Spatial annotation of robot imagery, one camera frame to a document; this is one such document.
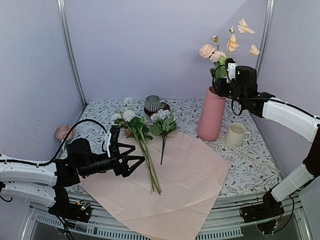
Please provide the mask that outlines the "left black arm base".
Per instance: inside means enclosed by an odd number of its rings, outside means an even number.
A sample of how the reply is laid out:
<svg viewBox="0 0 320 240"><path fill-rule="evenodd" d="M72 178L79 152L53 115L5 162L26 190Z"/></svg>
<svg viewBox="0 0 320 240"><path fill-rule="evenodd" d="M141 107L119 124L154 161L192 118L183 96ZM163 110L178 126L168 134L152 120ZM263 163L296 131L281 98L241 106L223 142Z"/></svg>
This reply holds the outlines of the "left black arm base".
<svg viewBox="0 0 320 240"><path fill-rule="evenodd" d="M48 213L64 219L88 223L92 214L90 203L80 200L71 203L64 187L54 186L54 204L48 208Z"/></svg>

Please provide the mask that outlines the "white ranunculus flower stem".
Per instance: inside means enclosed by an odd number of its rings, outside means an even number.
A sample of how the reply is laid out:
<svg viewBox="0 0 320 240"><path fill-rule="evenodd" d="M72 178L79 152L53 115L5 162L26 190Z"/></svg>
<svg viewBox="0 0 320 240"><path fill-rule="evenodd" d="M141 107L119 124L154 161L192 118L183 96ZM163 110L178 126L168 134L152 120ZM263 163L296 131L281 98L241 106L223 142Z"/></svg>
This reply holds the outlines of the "white ranunculus flower stem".
<svg viewBox="0 0 320 240"><path fill-rule="evenodd" d="M143 116L134 117L130 121L128 129L130 131L129 136L136 140L143 156L145 157L145 163L151 182L151 191L161 195L162 188L148 147L148 140L152 140L153 138L149 135L149 129L146 126L145 118Z"/></svg>

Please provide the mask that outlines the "pink rose flower stem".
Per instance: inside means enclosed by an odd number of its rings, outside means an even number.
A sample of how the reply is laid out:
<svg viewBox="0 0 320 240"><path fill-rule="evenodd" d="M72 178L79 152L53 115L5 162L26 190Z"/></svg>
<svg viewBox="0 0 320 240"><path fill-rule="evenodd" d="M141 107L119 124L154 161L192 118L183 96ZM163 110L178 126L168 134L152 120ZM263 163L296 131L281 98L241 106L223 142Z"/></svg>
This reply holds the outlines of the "pink rose flower stem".
<svg viewBox="0 0 320 240"><path fill-rule="evenodd" d="M204 44L198 50L198 54L204 59L209 59L213 64L213 67L209 71L212 76L212 86L215 88L220 79L225 79L227 77L227 55L220 50L218 36L213 35L211 40L215 45L212 45L211 43Z"/></svg>

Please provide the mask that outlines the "dark red small object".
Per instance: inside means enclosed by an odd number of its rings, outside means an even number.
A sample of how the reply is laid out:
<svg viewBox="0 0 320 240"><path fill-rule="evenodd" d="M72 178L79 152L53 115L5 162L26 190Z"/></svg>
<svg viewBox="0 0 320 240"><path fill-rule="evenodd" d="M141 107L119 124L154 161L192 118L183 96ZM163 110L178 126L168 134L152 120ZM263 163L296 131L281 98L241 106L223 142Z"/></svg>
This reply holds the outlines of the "dark red small object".
<svg viewBox="0 0 320 240"><path fill-rule="evenodd" d="M171 110L169 104L167 102L165 102L165 101L161 102L161 109L164 110L164 111L165 110L168 110L168 111Z"/></svg>

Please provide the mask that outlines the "striped grey ceramic cup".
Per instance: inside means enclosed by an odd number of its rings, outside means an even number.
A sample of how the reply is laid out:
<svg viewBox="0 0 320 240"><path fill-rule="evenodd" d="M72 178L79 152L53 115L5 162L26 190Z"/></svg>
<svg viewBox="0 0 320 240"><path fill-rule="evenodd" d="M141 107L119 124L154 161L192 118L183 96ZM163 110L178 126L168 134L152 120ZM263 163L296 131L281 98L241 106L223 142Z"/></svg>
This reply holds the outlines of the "striped grey ceramic cup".
<svg viewBox="0 0 320 240"><path fill-rule="evenodd" d="M157 95L149 95L144 102L144 108L151 113L157 112L162 107L161 98Z"/></svg>

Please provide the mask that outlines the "pink patterned ball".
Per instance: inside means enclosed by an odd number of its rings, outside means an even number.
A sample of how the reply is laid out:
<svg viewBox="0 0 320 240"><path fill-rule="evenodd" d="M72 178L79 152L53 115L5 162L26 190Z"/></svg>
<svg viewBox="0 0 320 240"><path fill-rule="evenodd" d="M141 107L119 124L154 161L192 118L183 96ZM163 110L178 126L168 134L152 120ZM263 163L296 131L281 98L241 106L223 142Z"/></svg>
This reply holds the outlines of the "pink patterned ball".
<svg viewBox="0 0 320 240"><path fill-rule="evenodd" d="M67 137L66 138L67 141L71 140L75 136L75 130L74 129L69 133L71 128L72 128L72 126L70 126L70 125L62 125L62 126L58 127L54 132L55 138L58 141L60 141L61 143L63 142L65 137Z"/></svg>

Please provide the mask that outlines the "aluminium frame post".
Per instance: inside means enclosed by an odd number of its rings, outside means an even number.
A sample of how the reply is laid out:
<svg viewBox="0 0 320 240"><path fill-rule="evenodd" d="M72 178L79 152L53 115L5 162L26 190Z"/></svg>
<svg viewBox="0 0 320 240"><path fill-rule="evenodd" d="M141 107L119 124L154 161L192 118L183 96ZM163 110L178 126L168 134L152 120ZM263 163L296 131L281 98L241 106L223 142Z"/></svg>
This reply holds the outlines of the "aluminium frame post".
<svg viewBox="0 0 320 240"><path fill-rule="evenodd" d="M63 36L63 41L66 49L66 54L68 57L68 62L70 65L71 74L73 77L73 81L75 84L75 88L79 97L79 100L81 102L82 107L84 108L87 105L87 100L85 97L85 92L80 80L80 75L76 63L76 58L73 51L72 41L71 41L71 35L69 31L68 26L68 19L67 19L67 12L66 12L66 6L64 0L57 0L57 10L59 15L59 21Z"/></svg>
<svg viewBox="0 0 320 240"><path fill-rule="evenodd" d="M258 45L260 54L257 57L256 63L255 63L257 78L259 77L263 67L263 61L264 61L264 56L267 50L268 40L271 33L274 7L275 7L274 0L263 0L260 3L261 3L261 7L258 12L259 14L256 14L258 16L258 21L259 21L258 30L260 31L260 40Z"/></svg>

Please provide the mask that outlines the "floral patterned table mat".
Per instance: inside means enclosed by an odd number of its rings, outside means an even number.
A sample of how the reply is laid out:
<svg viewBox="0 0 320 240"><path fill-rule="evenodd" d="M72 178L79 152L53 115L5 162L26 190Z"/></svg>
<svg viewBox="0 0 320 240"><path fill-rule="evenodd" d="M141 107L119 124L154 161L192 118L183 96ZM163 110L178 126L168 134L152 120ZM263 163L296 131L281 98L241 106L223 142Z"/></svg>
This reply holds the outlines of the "floral patterned table mat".
<svg viewBox="0 0 320 240"><path fill-rule="evenodd" d="M204 101L202 99L169 99L167 103L178 119L179 131L196 138ZM100 154L104 131L93 121L109 128L112 124L112 115L116 113L116 110L122 109L122 100L90 101L80 115L80 120L87 121L75 128L74 137L86 138L90 142L92 151ZM240 116L234 115L231 110L231 103L228 100L225 104L219 139L224 139L227 128L231 123L240 123L244 125L247 131L251 132L250 140L238 146L241 150L256 156L264 156L269 164L276 166L254 118L247 111ZM220 198L264 193L282 179L280 173L273 172L238 155L224 144L216 142L216 140L207 141L206 144L231 163L231 168L219 193Z"/></svg>

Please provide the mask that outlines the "right aluminium frame post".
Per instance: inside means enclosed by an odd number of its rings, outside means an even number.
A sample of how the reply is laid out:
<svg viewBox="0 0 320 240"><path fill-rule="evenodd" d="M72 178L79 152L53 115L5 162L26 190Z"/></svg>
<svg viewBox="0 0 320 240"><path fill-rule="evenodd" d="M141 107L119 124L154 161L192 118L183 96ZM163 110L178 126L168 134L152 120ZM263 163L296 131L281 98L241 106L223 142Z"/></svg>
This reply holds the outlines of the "right aluminium frame post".
<svg viewBox="0 0 320 240"><path fill-rule="evenodd" d="M264 61L264 56L267 50L268 40L271 33L274 7L275 7L274 0L263 0L260 3L261 3L261 7L258 12L259 14L256 14L258 16L258 21L259 21L258 30L260 31L260 40L258 45L260 54L257 57L256 63L255 63L257 78L259 77L263 67L263 61Z"/></svg>

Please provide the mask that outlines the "peach blossom flower stem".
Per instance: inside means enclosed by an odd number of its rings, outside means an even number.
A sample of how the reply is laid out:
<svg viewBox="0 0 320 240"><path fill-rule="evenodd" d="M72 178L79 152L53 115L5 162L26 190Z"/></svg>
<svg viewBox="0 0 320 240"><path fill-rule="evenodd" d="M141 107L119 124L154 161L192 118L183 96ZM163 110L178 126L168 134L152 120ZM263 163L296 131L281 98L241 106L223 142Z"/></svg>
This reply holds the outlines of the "peach blossom flower stem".
<svg viewBox="0 0 320 240"><path fill-rule="evenodd" d="M248 26L247 22L243 18L238 22L237 32L235 32L235 29L233 26L229 29L229 32L230 32L230 36L226 45L226 56L220 56L220 59L219 59L220 65L225 65L224 67L225 69L226 69L226 66L228 65L226 63L227 59L232 58L236 50L240 47L240 42L243 35L255 34L255 31ZM249 57L258 57L260 53L261 52L258 49L258 47L252 44L246 56L242 58L237 58L234 61L236 64L239 64Z"/></svg>

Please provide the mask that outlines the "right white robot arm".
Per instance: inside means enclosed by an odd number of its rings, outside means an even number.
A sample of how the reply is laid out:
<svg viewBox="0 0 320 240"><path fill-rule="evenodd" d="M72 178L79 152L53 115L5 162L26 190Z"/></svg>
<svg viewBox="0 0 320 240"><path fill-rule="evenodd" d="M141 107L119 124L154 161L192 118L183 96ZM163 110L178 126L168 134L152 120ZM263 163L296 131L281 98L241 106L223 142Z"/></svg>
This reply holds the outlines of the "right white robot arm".
<svg viewBox="0 0 320 240"><path fill-rule="evenodd" d="M271 93L259 92L257 71L250 66L221 64L211 70L211 75L212 86L220 97L239 103L242 111L271 121L280 131L275 140L279 144L278 157L304 158L301 165L264 195L265 202L258 213L269 218L278 210L279 202L320 176L320 118Z"/></svg>

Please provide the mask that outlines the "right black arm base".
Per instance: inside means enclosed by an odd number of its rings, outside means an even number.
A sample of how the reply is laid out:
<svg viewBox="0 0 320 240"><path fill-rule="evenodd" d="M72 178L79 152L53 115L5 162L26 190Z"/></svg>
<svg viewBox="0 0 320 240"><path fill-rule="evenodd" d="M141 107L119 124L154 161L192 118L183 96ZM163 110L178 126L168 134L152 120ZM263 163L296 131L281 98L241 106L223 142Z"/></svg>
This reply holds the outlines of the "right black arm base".
<svg viewBox="0 0 320 240"><path fill-rule="evenodd" d="M281 219L284 213L285 211L282 202L277 202L270 190L262 197L262 203L244 203L239 209L239 214L245 223L257 222L275 217ZM276 232L279 222L279 220L272 220L259 223L257 224L257 229L263 235L271 235Z"/></svg>

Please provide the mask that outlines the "white blue hydrangea stem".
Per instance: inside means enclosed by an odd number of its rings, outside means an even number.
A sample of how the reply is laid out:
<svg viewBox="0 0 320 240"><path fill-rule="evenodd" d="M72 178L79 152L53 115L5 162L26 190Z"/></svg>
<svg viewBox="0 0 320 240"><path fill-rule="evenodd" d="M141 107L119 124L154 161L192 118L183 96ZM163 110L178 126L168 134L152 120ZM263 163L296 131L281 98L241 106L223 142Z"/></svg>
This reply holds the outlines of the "white blue hydrangea stem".
<svg viewBox="0 0 320 240"><path fill-rule="evenodd" d="M178 120L174 116L174 114L168 109L158 110L156 113L151 115L150 119L152 121L152 125L150 126L150 132L154 136L162 137L162 150L160 160L160 164L162 164L168 134L178 129Z"/></svg>

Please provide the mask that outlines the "cream ceramic mug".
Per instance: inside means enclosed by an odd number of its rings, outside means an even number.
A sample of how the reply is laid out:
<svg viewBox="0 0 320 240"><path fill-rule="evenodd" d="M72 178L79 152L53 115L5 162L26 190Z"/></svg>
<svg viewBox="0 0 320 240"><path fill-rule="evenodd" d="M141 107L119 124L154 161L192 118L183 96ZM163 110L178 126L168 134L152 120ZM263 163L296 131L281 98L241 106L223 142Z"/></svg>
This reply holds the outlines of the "cream ceramic mug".
<svg viewBox="0 0 320 240"><path fill-rule="evenodd" d="M251 135L251 132L247 131L244 125L235 122L228 126L224 139L232 145L240 146L244 142L248 142Z"/></svg>

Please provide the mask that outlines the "cream printed ribbon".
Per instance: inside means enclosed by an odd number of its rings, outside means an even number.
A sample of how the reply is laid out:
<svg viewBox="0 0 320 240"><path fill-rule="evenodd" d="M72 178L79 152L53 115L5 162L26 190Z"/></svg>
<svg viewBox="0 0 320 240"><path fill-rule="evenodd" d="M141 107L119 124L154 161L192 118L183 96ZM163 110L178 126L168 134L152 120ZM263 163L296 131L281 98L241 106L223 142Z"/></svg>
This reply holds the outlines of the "cream printed ribbon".
<svg viewBox="0 0 320 240"><path fill-rule="evenodd" d="M255 162L256 164L259 164L260 166L266 167L267 169L275 172L275 173L280 173L281 171L275 166L274 163L269 164L268 163L268 159L264 156L260 156L260 155L254 155L250 152L247 151L243 151L241 150L238 146L235 146L231 143L229 143L228 141L224 140L224 139L217 139L216 140L217 143L221 143L224 144L225 146L227 146L228 148L230 148L231 150L233 150L234 152L236 152L239 156L246 158L247 160L251 161L251 162Z"/></svg>

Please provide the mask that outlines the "tall pink vase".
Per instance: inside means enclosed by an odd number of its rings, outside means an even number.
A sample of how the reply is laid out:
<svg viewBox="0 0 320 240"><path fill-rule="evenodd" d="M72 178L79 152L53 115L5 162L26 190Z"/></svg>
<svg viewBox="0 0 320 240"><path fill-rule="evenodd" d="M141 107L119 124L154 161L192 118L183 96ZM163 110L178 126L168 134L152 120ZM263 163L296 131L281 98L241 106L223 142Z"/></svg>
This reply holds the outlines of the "tall pink vase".
<svg viewBox="0 0 320 240"><path fill-rule="evenodd" d="M203 108L198 122L197 133L205 141L216 140L221 131L226 98L216 94L210 86L206 92Z"/></svg>

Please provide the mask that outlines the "left aluminium frame post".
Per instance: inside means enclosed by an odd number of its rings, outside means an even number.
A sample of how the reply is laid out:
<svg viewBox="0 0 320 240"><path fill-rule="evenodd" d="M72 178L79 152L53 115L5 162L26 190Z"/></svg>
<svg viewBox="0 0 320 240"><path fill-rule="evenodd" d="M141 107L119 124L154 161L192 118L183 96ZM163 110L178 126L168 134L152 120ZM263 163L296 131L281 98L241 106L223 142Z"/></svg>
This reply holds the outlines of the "left aluminium frame post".
<svg viewBox="0 0 320 240"><path fill-rule="evenodd" d="M80 80L80 75L76 63L76 58L73 51L72 41L71 41L71 35L69 31L68 26L68 19L67 19L67 12L66 12L66 6L64 0L57 0L57 10L59 15L59 21L63 36L63 41L66 49L66 54L68 57L68 62L70 65L71 74L73 77L73 81L75 84L75 88L79 97L79 100L81 102L82 107L84 108L87 105L87 100L85 97L85 92Z"/></svg>

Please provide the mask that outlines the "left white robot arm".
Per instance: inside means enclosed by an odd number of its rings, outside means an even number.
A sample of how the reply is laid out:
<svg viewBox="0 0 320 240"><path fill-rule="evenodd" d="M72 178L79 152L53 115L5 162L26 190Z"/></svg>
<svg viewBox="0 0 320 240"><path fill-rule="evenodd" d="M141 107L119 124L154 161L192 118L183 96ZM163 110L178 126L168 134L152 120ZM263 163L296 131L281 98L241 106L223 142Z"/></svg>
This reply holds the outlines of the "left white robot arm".
<svg viewBox="0 0 320 240"><path fill-rule="evenodd" d="M74 140L66 149L67 158L55 159L49 164L9 159L3 155L0 159L0 180L71 187L79 184L80 178L109 170L126 178L145 161L143 156L129 155L135 146L118 142L112 143L101 154L93 153L89 141L84 138Z"/></svg>

